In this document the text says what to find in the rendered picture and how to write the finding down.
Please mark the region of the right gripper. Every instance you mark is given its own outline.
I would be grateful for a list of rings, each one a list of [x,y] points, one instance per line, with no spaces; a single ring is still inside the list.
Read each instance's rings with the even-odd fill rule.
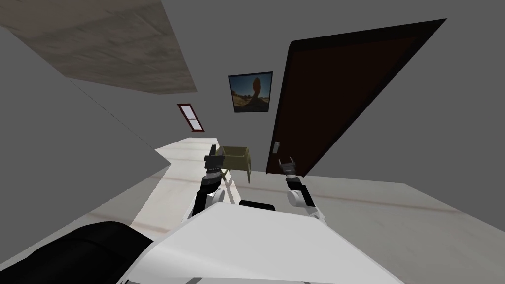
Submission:
[[[284,175],[286,176],[295,176],[296,175],[296,169],[295,169],[295,161],[292,157],[290,157],[291,162],[290,163],[282,163],[281,160],[279,159],[279,166],[282,167],[282,171]]]

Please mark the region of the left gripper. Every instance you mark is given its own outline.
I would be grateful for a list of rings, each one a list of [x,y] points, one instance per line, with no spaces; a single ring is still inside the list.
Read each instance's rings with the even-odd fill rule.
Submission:
[[[219,171],[224,164],[225,156],[216,155],[216,145],[213,144],[210,149],[210,155],[204,157],[204,168],[208,171]]]

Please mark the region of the olive wooden chair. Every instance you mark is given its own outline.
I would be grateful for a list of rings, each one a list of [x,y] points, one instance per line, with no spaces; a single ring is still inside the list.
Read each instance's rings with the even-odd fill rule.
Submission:
[[[251,177],[251,158],[247,147],[220,146],[216,148],[216,155],[224,156],[221,176],[226,181],[226,175],[230,170],[247,171],[248,183]]]

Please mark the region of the red framed window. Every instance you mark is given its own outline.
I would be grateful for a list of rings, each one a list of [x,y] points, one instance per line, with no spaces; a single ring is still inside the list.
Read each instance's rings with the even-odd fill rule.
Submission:
[[[177,104],[177,106],[181,110],[181,113],[185,117],[188,124],[190,125],[192,132],[203,133],[204,132],[203,126],[201,125],[201,122],[199,122],[192,105]]]

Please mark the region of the framed desert rock picture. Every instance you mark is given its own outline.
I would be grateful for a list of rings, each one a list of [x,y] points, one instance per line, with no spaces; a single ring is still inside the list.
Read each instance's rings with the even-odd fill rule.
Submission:
[[[269,112],[273,73],[259,72],[228,77],[235,113]]]

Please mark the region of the dark brown door leaf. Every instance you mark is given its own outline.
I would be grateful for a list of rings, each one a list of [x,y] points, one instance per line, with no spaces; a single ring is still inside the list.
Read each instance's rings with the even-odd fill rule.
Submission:
[[[444,19],[291,42],[266,165],[292,157],[306,176]],[[280,142],[277,154],[272,153]]]

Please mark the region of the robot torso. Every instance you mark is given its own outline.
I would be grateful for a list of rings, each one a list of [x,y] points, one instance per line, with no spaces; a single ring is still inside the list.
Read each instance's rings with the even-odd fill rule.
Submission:
[[[154,240],[123,276],[139,284],[404,284],[308,216],[218,202]]]

